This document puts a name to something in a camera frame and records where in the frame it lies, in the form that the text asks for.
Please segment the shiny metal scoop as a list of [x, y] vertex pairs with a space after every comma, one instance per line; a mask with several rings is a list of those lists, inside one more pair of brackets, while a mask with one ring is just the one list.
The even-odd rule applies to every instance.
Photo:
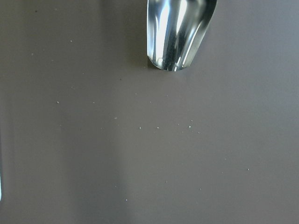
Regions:
[[189, 67], [213, 17], [215, 0], [149, 0], [147, 56], [161, 70]]

